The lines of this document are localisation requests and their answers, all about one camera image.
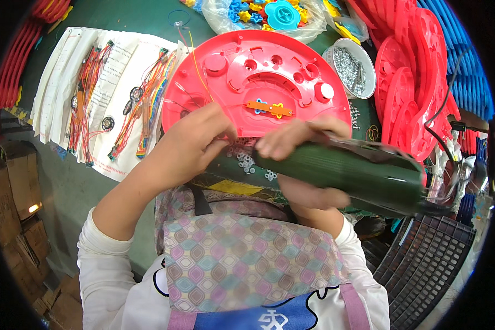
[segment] green table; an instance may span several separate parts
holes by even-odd
[[[123,0],[78,0],[67,19],[52,33],[45,35],[38,49],[33,51],[29,57],[22,75],[23,93],[19,108],[27,112],[31,110],[42,71],[53,51],[53,47],[66,27],[78,26],[139,32],[157,35],[166,40],[177,42],[179,38],[178,30],[171,26],[167,20],[167,15],[172,10],[186,10],[190,14],[191,20],[186,27],[191,29],[195,46],[216,35],[201,14],[186,7],[178,0],[134,0],[132,2]],[[172,14],[171,19],[172,21],[186,20],[186,17],[185,13],[176,12]],[[322,54],[325,49],[340,37],[329,26],[327,29],[327,31],[317,36],[317,39],[308,44],[319,54]],[[374,52],[373,50],[370,52],[373,60],[375,59]],[[366,130],[370,125],[374,124],[379,127],[376,111],[370,110],[368,100],[355,100],[353,104],[361,113],[358,117],[358,126],[361,129],[354,129],[353,137],[364,139]],[[280,195],[277,181],[268,181],[264,177],[265,173],[266,171],[256,168],[254,174],[246,175],[243,169],[238,166],[238,160],[235,157],[228,158],[223,154],[211,163],[205,174],[196,178],[196,183],[210,186],[223,179],[244,182],[251,186],[265,188],[264,192],[259,193],[278,202],[284,202],[282,195]]]

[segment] concrete floor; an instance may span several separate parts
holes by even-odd
[[[38,180],[42,193],[42,209],[38,212],[44,222],[52,252],[48,262],[52,269],[68,275],[77,267],[77,241],[89,210],[118,182],[101,175],[93,168],[77,163],[72,155],[62,160],[51,144],[43,144],[33,131],[6,135],[7,139],[30,141],[38,151]],[[132,270],[143,275],[156,259],[154,247],[154,202],[141,215],[130,249]]]

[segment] black plastic crate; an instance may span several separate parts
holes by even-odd
[[[374,278],[387,289],[390,327],[412,330],[457,276],[476,230],[446,217],[405,219]]]
[[[389,247],[376,238],[361,242],[361,247],[365,253],[367,268],[374,273],[380,266],[383,257],[387,254]]]

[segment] white container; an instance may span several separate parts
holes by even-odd
[[[376,70],[374,69],[374,65],[372,64],[372,60],[370,59],[369,55],[367,52],[352,41],[349,38],[339,38],[337,41],[330,46],[328,49],[326,49],[323,52],[323,58],[330,64],[330,66],[336,71],[336,63],[334,60],[334,47],[345,47],[348,49],[348,51],[362,64],[363,69],[365,70],[365,90],[361,95],[356,95],[350,91],[350,89],[345,86],[343,83],[343,87],[345,88],[345,92],[347,95],[347,98],[349,99],[368,99],[369,97],[374,94],[374,91],[376,90]]]

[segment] hand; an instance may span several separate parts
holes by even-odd
[[[323,130],[332,131],[341,138],[350,138],[350,128],[345,122],[322,115],[311,122],[297,119],[282,125],[267,133],[255,147],[261,157],[282,161],[298,145],[320,137]],[[343,216],[337,208],[350,204],[347,194],[335,188],[317,188],[282,174],[278,174],[277,179],[282,194],[290,201],[290,207],[301,224],[326,231],[334,238],[339,235],[343,227]]]
[[[295,148],[305,141],[315,139],[323,130],[332,131],[338,137],[349,138],[350,129],[345,122],[330,115],[322,115],[311,122],[294,120],[287,125],[271,131],[261,138],[256,148],[258,154],[264,158],[282,161]],[[343,208],[350,203],[350,199],[343,191],[334,188],[317,188],[297,179],[278,175],[282,194],[292,203],[306,208]]]
[[[172,125],[142,163],[150,166],[151,179],[161,191],[173,188],[203,173],[229,144],[221,138],[233,141],[236,133],[220,105],[212,102]]]

